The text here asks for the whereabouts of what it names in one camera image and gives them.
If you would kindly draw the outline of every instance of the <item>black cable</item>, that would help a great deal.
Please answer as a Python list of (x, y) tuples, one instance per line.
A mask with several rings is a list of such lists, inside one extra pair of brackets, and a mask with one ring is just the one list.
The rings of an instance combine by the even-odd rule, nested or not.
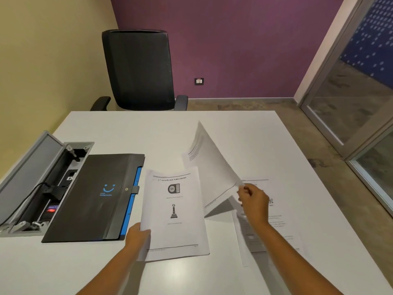
[(37, 187), (41, 186), (42, 184), (45, 184), (47, 187), (50, 187), (50, 185), (48, 185), (48, 183), (46, 183), (46, 182), (40, 182), (40, 183), (38, 183), (38, 184), (32, 189), (32, 191), (27, 195), (27, 197), (23, 199), (22, 203), (20, 203), (20, 204), (18, 205), (18, 207), (11, 213), (11, 215), (10, 215), (9, 217), (7, 217), (7, 219), (6, 219), (5, 221), (3, 221), (3, 222), (0, 224), (0, 227), (1, 227), (2, 225), (4, 225), (4, 224), (6, 223), (6, 221), (7, 221), (11, 216), (14, 215), (15, 212), (17, 212), (17, 210), (18, 210), (18, 209), (22, 206), (22, 204), (32, 195), (32, 193), (37, 189)]

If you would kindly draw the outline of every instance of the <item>mesh backrest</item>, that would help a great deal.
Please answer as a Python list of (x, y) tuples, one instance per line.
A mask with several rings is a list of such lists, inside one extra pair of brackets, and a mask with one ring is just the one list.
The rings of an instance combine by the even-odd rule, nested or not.
[(102, 33), (116, 103), (126, 110), (174, 108), (168, 34), (154, 30)]

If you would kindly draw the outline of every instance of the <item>blue folder edge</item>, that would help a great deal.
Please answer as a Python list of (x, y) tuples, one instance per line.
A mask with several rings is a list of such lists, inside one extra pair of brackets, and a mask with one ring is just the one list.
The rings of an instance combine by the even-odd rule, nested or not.
[[(136, 170), (134, 186), (137, 186), (139, 183), (139, 177), (141, 176), (141, 171), (142, 171), (142, 167), (138, 167), (138, 169)], [(130, 201), (128, 202), (127, 211), (125, 213), (125, 217), (123, 221), (123, 226), (121, 227), (121, 231), (120, 231), (120, 236), (119, 236), (120, 240), (124, 240), (125, 235), (127, 234), (128, 223), (130, 222), (130, 215), (131, 215), (132, 206), (134, 205), (134, 200), (135, 200), (135, 193), (131, 193)]]

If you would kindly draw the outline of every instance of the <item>blue smiley face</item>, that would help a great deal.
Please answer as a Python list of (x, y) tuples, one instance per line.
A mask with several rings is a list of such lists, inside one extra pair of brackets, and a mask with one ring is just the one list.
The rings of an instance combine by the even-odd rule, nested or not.
[(113, 185), (112, 185), (113, 188), (112, 188), (111, 190), (106, 190), (105, 187), (108, 186), (108, 184), (105, 184), (105, 185), (104, 185), (104, 186), (105, 186), (105, 187), (104, 187), (104, 191), (105, 191), (105, 192), (111, 192), (112, 190), (115, 189), (115, 185), (116, 185), (116, 184), (113, 184)]

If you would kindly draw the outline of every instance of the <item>white table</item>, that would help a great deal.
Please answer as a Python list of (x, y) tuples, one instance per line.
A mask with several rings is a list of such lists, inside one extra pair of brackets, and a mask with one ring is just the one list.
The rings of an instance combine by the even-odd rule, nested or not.
[[(143, 153), (130, 225), (140, 221), (147, 169), (183, 168), (181, 152), (200, 120), (240, 176), (274, 177), (308, 245), (313, 265), (346, 294), (392, 294), (388, 282), (275, 112), (72, 112), (56, 130), (63, 142), (95, 142), (91, 154)], [(257, 269), (243, 268), (230, 212), (206, 219), (211, 254), (137, 264), (126, 290), (140, 294), (269, 294)], [(0, 239), (0, 293), (73, 294), (124, 242), (42, 244)]]

